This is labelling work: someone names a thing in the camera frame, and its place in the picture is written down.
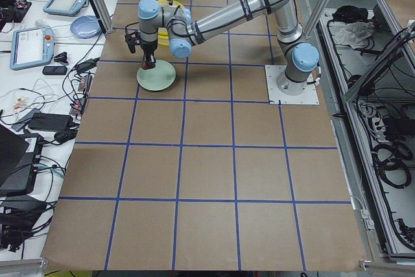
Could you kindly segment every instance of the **green plate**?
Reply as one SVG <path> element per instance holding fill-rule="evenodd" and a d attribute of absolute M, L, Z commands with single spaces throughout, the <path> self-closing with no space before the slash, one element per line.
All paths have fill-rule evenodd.
<path fill-rule="evenodd" d="M 141 67 L 137 72 L 137 81 L 141 87 L 149 91 L 167 89 L 176 78 L 176 70 L 170 63 L 157 60 L 156 67 L 144 70 Z"/>

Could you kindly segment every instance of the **white mounting plate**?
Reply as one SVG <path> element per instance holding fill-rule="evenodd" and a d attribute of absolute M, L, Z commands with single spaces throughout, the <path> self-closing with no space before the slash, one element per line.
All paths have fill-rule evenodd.
<path fill-rule="evenodd" d="M 319 105 L 316 86 L 314 84 L 307 85 L 304 92 L 300 95 L 293 96 L 283 93 L 277 87 L 277 78 L 280 73 L 285 70 L 286 66 L 266 65 L 265 74 L 267 75 L 268 98 L 270 104 L 295 104 L 295 105 Z"/>

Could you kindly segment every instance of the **white cloth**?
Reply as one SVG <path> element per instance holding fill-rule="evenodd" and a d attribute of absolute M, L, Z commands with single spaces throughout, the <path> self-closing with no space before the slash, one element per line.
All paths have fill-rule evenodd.
<path fill-rule="evenodd" d="M 334 35 L 335 43 L 339 45 L 349 45 L 352 49 L 364 48 L 367 46 L 369 38 L 375 31 L 371 23 L 356 22 L 346 24 L 341 27 L 339 32 Z"/>

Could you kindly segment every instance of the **white desk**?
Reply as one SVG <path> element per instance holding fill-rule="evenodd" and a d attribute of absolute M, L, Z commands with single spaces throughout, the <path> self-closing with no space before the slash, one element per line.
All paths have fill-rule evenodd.
<path fill-rule="evenodd" d="M 85 45 L 69 45 L 69 44 L 58 44 L 55 46 L 55 53 L 61 53 L 66 51 L 68 53 L 68 60 L 69 65 L 68 69 L 71 69 L 78 61 L 79 58 L 84 56 L 86 51 L 90 48 L 90 46 Z M 10 43 L 6 42 L 0 42 L 0 49 L 1 50 L 7 50 L 10 49 Z M 88 58 L 96 58 L 101 55 L 102 52 L 102 46 L 97 45 L 95 46 L 90 54 L 88 55 Z M 9 68 L 9 62 L 10 62 L 10 54 L 0 54 L 0 96 L 4 95 L 10 90 L 14 90 L 16 88 L 27 88 L 32 89 L 34 83 L 39 79 L 42 78 L 44 81 L 46 81 L 50 87 L 53 89 L 54 93 L 57 94 L 58 97 L 61 97 L 64 95 L 62 91 L 62 77 L 63 76 L 45 76 L 42 75 L 42 69 L 43 66 L 33 67 L 29 69 L 22 69 L 20 71 L 13 71 Z M 51 93 L 51 90 L 46 86 L 46 84 L 42 81 L 39 81 L 36 85 L 38 92 L 42 94 Z M 67 91 L 70 90 L 69 82 L 66 82 L 65 89 Z M 13 104 L 15 103 L 16 99 L 18 97 L 27 97 L 29 99 L 29 102 L 35 98 L 35 94 L 27 91 L 15 91 L 9 93 L 6 97 L 0 98 L 0 109 L 3 109 L 3 115 L 8 115 L 13 113 Z M 52 108 L 50 113 L 54 114 L 68 114 L 70 110 L 69 106 L 69 99 L 63 98 L 60 100 L 56 105 L 52 107 L 51 104 L 47 104 L 43 109 L 42 112 L 49 112 L 49 109 Z M 3 121 L 7 123 L 13 123 L 14 118 L 13 117 L 6 117 L 2 118 Z M 52 140 L 54 132 L 38 132 L 40 133 L 46 140 Z M 53 145 L 45 145 L 43 147 L 42 155 L 52 158 L 56 160 L 60 165 L 64 166 L 66 164 L 66 161 L 68 160 L 73 144 L 75 140 L 68 141 L 67 143 L 64 143 L 61 146 L 53 146 Z M 42 163 L 46 164 L 52 164 L 52 162 L 47 160 L 41 160 Z M 62 179 L 54 175 L 53 179 L 53 185 L 51 194 L 49 195 L 47 201 L 54 201 L 57 200 L 60 192 L 60 188 L 62 186 Z M 36 183 L 34 186 L 34 190 L 29 195 L 38 199 L 38 200 L 45 200 L 47 193 L 49 191 L 49 187 L 51 185 L 51 174 L 49 171 L 46 171 L 44 173 L 40 173 L 37 175 Z M 51 216 L 51 211 L 48 211 L 40 217 L 38 220 L 37 225 L 43 224 L 45 221 L 48 220 L 48 218 Z M 42 233 L 46 233 L 47 230 L 44 230 L 37 235 L 40 235 Z M 25 253 L 24 258 L 25 259 L 33 259 L 38 258 L 40 256 L 40 253 L 43 249 L 43 245 L 46 240 L 46 235 L 41 236 L 36 239 L 27 239 L 25 241 Z M 0 261 L 6 261 L 11 259 L 20 259 L 21 258 L 21 250 L 19 250 L 16 253 L 9 252 L 8 250 L 0 250 Z"/>
<path fill-rule="evenodd" d="M 41 21 L 42 23 L 53 27 L 56 43 L 72 43 L 72 44 L 88 44 L 91 45 L 95 42 L 96 38 L 90 39 L 80 39 L 76 36 L 73 36 L 70 31 L 70 24 L 79 18 L 80 16 L 94 16 L 91 5 L 88 5 L 86 8 L 82 8 L 81 11 L 75 16 L 57 16 L 52 14 L 46 14 L 43 12 L 43 7 L 45 6 L 47 0 L 29 0 L 32 2 L 32 6 L 27 12 L 27 15 L 21 23 L 16 23 L 12 31 L 7 34 L 0 34 L 0 42 L 11 42 L 13 37 L 13 31 L 18 29 L 28 29 L 35 27 L 36 21 Z M 115 6 L 117 5 L 118 0 L 104 0 L 106 8 L 110 15 L 115 11 Z M 12 27 L 12 23 L 7 23 L 3 28 L 3 32 L 8 31 Z M 105 42 L 105 37 L 102 36 L 98 41 L 99 45 L 103 45 Z"/>

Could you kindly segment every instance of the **blue joint cap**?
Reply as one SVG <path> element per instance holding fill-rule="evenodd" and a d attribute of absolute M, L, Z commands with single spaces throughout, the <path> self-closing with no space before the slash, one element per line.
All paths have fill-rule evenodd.
<path fill-rule="evenodd" d="M 182 10 L 186 16 L 186 24 L 190 25 L 192 23 L 192 13 L 188 8 L 182 8 Z"/>
<path fill-rule="evenodd" d="M 160 12 L 160 5 L 156 0 L 141 0 L 138 4 L 140 19 L 153 19 Z"/>
<path fill-rule="evenodd" d="M 187 58 L 192 53 L 192 46 L 189 42 L 180 38 L 169 40 L 170 51 L 177 58 Z"/>
<path fill-rule="evenodd" d="M 309 73 L 316 68 L 320 54 L 310 43 L 300 43 L 292 52 L 292 61 L 298 70 Z"/>

